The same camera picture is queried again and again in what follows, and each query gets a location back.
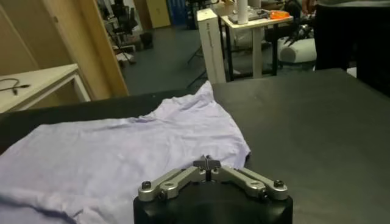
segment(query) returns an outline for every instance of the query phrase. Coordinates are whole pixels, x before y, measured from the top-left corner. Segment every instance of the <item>table surface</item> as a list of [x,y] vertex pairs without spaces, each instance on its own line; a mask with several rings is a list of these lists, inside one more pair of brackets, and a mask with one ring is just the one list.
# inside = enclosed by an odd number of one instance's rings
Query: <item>table surface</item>
[[221,19],[232,29],[251,29],[255,27],[263,27],[263,26],[270,26],[279,23],[290,22],[294,19],[294,17],[290,16],[284,19],[256,19],[256,20],[249,21],[247,24],[234,24],[231,22],[228,16],[221,16]]
[[[294,223],[388,223],[390,100],[341,70],[213,86],[252,150],[246,166],[281,179]],[[148,114],[187,90],[0,117],[0,152],[40,124]]]
[[[20,81],[19,85],[31,85],[28,88],[18,88],[18,95],[14,95],[11,89],[7,91],[1,91],[0,113],[17,106],[21,102],[32,97],[34,94],[39,93],[40,91],[49,87],[51,84],[74,72],[77,70],[77,68],[78,67],[76,64],[71,64],[55,68],[0,76],[0,79],[18,79]],[[15,81],[13,80],[0,82],[0,89],[12,87],[14,84]]]

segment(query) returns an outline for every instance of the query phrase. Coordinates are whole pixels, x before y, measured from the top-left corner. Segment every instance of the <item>white desk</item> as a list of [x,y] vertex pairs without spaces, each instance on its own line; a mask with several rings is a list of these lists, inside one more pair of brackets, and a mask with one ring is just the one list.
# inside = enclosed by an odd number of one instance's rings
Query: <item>white desk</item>
[[[69,82],[73,82],[74,90],[82,102],[90,101],[91,99],[79,77],[78,69],[77,64],[72,64],[0,76],[0,80],[18,79],[19,85],[30,85],[28,88],[17,88],[17,95],[14,95],[11,89],[0,91],[0,113],[10,110],[25,110]],[[2,81],[0,89],[12,87],[14,84],[15,81]]]
[[[233,78],[233,64],[232,64],[232,52],[230,48],[230,32],[229,28],[233,30],[239,30],[239,29],[252,29],[252,47],[253,47],[253,54],[252,54],[252,60],[253,60],[253,77],[254,78],[261,78],[263,76],[263,54],[261,53],[261,42],[264,39],[264,26],[274,26],[274,32],[277,32],[277,25],[280,23],[285,23],[293,20],[293,17],[290,16],[285,19],[257,19],[253,21],[249,21],[247,24],[234,24],[232,23],[228,16],[224,15],[221,16],[221,19],[225,23],[226,28],[226,42],[227,42],[227,59],[229,64],[229,76],[231,79]],[[274,54],[274,60],[277,61],[277,38],[273,41],[273,54]],[[276,71],[277,65],[272,65],[272,70]]]

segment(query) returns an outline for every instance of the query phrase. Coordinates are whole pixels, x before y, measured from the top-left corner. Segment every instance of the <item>screw head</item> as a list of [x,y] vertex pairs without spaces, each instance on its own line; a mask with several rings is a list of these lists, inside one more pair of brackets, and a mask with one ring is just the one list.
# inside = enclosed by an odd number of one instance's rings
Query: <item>screw head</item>
[[146,190],[152,187],[152,183],[150,181],[142,182],[141,188],[142,190]]
[[265,200],[265,199],[267,199],[267,198],[268,198],[267,191],[266,191],[265,189],[260,190],[259,193],[258,193],[258,198],[259,198],[260,200]]
[[274,181],[274,187],[283,187],[285,184],[281,180],[275,180]]
[[164,200],[166,200],[166,193],[165,193],[165,191],[161,191],[159,194],[158,194],[158,199],[160,199],[161,201],[164,201]]

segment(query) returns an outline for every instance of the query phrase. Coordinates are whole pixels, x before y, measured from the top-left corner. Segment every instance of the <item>white box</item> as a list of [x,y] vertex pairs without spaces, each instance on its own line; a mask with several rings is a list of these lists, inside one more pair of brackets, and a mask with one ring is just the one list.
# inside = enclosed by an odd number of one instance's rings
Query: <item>white box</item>
[[226,76],[218,28],[218,16],[212,9],[202,9],[197,11],[197,22],[208,80],[210,83],[225,83]]

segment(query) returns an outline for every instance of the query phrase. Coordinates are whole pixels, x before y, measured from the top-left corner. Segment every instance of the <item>black pants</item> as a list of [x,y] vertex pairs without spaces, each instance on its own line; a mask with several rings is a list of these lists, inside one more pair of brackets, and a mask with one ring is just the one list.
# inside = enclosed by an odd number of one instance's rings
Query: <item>black pants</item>
[[316,69],[349,65],[356,45],[357,77],[390,96],[390,7],[317,6]]

